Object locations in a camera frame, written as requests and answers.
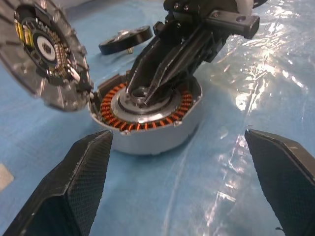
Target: robotic arm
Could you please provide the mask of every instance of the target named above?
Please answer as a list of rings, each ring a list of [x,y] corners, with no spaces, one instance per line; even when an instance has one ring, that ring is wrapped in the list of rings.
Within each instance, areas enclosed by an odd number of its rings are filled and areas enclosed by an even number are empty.
[[[127,95],[138,106],[151,106],[171,96],[203,61],[216,57],[231,34],[253,38],[259,17],[251,15],[252,9],[265,2],[166,0],[165,23],[154,25],[155,37],[137,57],[128,76]]]

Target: copper coil winding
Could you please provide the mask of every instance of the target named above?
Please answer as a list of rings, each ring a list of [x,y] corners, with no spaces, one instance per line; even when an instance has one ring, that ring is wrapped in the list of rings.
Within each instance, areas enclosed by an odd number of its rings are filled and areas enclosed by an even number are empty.
[[[104,122],[107,125],[110,125],[114,128],[119,128],[121,131],[132,131],[132,130],[148,130],[148,129],[155,129],[161,126],[165,126],[168,124],[172,124],[176,121],[181,121],[184,115],[189,111],[189,109],[192,107],[193,99],[192,95],[189,91],[183,91],[181,92],[182,99],[181,104],[178,106],[178,108],[169,115],[168,117],[165,117],[161,120],[156,120],[152,122],[147,123],[135,123],[135,122],[127,122],[125,120],[121,120],[118,117],[116,117],[112,110],[111,110],[111,101],[114,97],[114,95],[121,89],[126,87],[126,83],[119,84],[112,88],[103,98],[103,102],[101,104],[101,114],[103,117]]]

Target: blue mat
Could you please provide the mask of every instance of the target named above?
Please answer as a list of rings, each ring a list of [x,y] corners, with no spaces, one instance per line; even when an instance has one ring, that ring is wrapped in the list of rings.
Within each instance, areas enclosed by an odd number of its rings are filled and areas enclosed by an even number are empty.
[[[92,236],[284,235],[244,131],[277,133],[315,154],[313,1],[270,0],[255,10],[261,27],[253,40],[232,36],[213,63],[200,66],[205,117],[191,140],[154,157],[111,153]],[[144,47],[105,57],[98,44],[165,15],[156,0],[97,1],[70,11],[96,85],[130,69]],[[0,163],[14,175],[0,193],[1,235],[71,145],[95,129],[87,110],[51,110],[0,72]]]

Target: clear plastic sheet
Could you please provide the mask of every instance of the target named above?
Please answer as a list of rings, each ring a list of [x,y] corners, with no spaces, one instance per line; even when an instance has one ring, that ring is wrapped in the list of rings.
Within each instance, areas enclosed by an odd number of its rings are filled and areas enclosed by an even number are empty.
[[[260,188],[247,127],[300,142],[315,154],[315,4],[270,0],[253,40],[230,40],[195,76],[204,120],[181,147],[154,157],[112,152],[92,236],[283,236]],[[163,20],[162,1],[108,0],[70,11],[99,84],[130,69],[134,55],[101,56],[117,31]],[[14,181],[0,193],[0,234],[71,145],[93,133],[88,111],[64,114],[31,99],[0,68],[0,162]]]

